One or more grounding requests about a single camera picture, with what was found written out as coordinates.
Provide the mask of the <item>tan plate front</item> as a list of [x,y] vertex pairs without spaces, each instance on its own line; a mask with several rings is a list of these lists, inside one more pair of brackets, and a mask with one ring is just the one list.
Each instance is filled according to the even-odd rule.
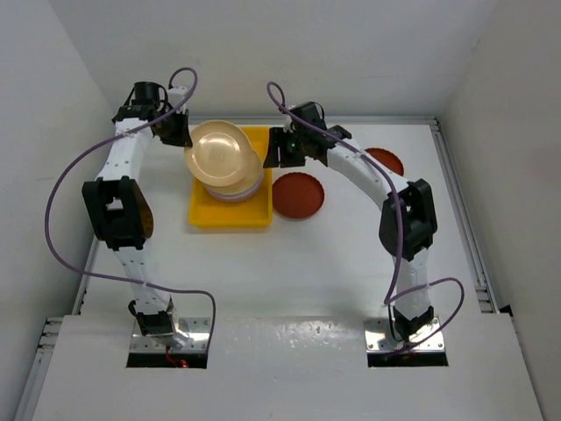
[[252,148],[245,151],[212,148],[196,161],[198,164],[195,177],[210,186],[228,186],[246,176],[257,177],[259,173],[263,173],[261,159]]

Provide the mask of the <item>tan plate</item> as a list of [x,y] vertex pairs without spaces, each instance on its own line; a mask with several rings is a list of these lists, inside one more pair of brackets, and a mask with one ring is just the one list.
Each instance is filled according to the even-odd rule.
[[209,120],[190,132],[192,146],[184,148],[186,165],[199,181],[229,186],[248,172],[253,149],[245,132],[228,121]]
[[257,177],[259,173],[263,173],[261,159],[252,148],[245,151],[212,148],[196,161],[198,164],[195,177],[210,186],[228,186],[246,176]]

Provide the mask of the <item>white plate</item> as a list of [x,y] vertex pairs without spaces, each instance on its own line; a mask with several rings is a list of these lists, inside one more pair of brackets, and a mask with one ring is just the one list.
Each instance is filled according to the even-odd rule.
[[228,186],[210,186],[204,184],[205,190],[216,200],[222,202],[239,202],[253,196],[264,179],[264,175],[259,173],[257,177],[246,176],[242,180]]

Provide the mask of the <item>pink plate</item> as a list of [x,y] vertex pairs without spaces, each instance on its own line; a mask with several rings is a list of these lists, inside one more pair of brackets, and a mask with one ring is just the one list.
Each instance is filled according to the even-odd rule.
[[262,181],[256,181],[252,185],[242,186],[232,184],[231,186],[211,187],[205,185],[204,188],[214,199],[225,203],[243,202],[253,197],[259,190]]

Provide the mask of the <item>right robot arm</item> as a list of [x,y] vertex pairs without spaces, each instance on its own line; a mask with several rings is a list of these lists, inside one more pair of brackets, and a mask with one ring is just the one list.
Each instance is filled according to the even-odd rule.
[[394,260],[384,304],[394,309],[396,338],[410,340],[434,316],[425,290],[428,250],[437,231],[430,185],[389,170],[343,127],[327,127],[315,103],[278,108],[289,120],[272,130],[266,167],[302,167],[314,159],[344,175],[374,201],[381,212],[380,242]]

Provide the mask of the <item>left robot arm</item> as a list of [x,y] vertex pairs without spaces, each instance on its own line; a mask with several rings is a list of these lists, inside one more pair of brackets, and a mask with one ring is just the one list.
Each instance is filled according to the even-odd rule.
[[113,118],[117,140],[102,170],[82,185],[96,237],[114,252],[131,281],[130,313],[143,336],[166,346],[181,337],[179,318],[171,296],[149,284],[146,244],[154,222],[138,178],[152,139],[170,146],[190,145],[186,102],[193,92],[173,84],[136,82]]

